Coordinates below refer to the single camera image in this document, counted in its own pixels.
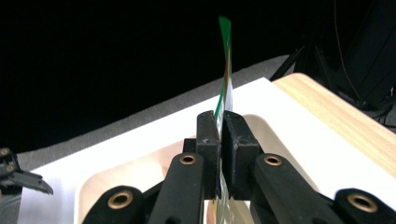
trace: black background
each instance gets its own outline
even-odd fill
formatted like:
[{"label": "black background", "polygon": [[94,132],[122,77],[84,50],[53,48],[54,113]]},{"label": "black background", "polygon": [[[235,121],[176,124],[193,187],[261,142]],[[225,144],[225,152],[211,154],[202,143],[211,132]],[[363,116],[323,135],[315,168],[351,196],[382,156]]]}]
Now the black background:
[{"label": "black background", "polygon": [[[340,3],[344,45],[366,9],[360,3]],[[303,44],[315,6],[3,1],[0,147],[50,146],[222,77],[219,16],[233,24],[234,71],[289,54]],[[323,25],[337,63],[332,18]]]}]

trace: wooden surface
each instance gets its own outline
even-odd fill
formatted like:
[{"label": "wooden surface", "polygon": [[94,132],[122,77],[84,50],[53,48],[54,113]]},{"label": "wooden surface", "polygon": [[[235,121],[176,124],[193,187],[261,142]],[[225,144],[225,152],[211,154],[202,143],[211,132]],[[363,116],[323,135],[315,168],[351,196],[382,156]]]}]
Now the wooden surface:
[{"label": "wooden surface", "polygon": [[292,74],[274,84],[396,178],[396,134],[320,86]]}]

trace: dark cable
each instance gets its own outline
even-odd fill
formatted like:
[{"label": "dark cable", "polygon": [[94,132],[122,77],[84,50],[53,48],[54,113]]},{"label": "dark cable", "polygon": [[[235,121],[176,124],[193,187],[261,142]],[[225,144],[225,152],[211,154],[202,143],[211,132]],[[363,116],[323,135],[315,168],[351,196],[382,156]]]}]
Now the dark cable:
[{"label": "dark cable", "polygon": [[388,110],[383,111],[382,113],[372,117],[372,119],[378,119],[378,122],[388,113]]},{"label": "dark cable", "polygon": [[[395,29],[396,29],[396,26],[393,27],[393,29],[392,29],[392,31],[391,31],[390,33],[392,34],[392,33],[395,31]],[[388,36],[388,38],[387,38],[387,40],[385,41],[385,43],[384,43],[384,45],[382,46],[382,48],[384,48],[384,46],[386,45],[386,43],[389,42],[389,39],[390,39],[390,35]],[[391,71],[389,71],[385,76],[382,77],[382,79],[380,79],[379,81],[377,81],[377,83],[376,83],[376,84],[374,85],[374,87],[370,90],[370,92],[368,92],[368,93],[364,96],[364,98],[362,99],[363,102],[370,96],[370,94],[372,94],[373,91],[376,91],[376,89],[378,88],[378,86],[379,86],[381,83],[383,83],[383,81],[384,81],[385,78],[387,78],[387,77],[389,77],[389,76],[392,76],[392,72],[394,72],[394,69],[391,70]]]},{"label": "dark cable", "polygon": [[395,125],[388,125],[388,124],[385,124],[384,126],[385,126],[386,128],[396,129],[396,126],[395,126]]},{"label": "dark cable", "polygon": [[334,0],[334,28],[335,28],[335,36],[337,38],[338,52],[340,53],[341,66],[344,70],[344,75],[345,75],[346,80],[348,81],[350,87],[355,92],[356,97],[358,98],[359,102],[362,104],[363,102],[361,101],[361,96],[358,94],[358,91],[355,89],[355,86],[353,85],[352,81],[350,80],[349,74],[347,73],[346,66],[344,64],[343,52],[341,51],[340,38],[338,35],[338,29],[337,29],[337,0]]},{"label": "dark cable", "polygon": [[387,123],[387,116],[388,116],[388,114],[390,113],[390,111],[392,111],[392,109],[393,109],[393,105],[390,105],[389,106],[389,109],[388,109],[388,112],[385,114],[385,116],[384,116],[384,120],[383,120],[383,125],[387,125],[386,123]]}]

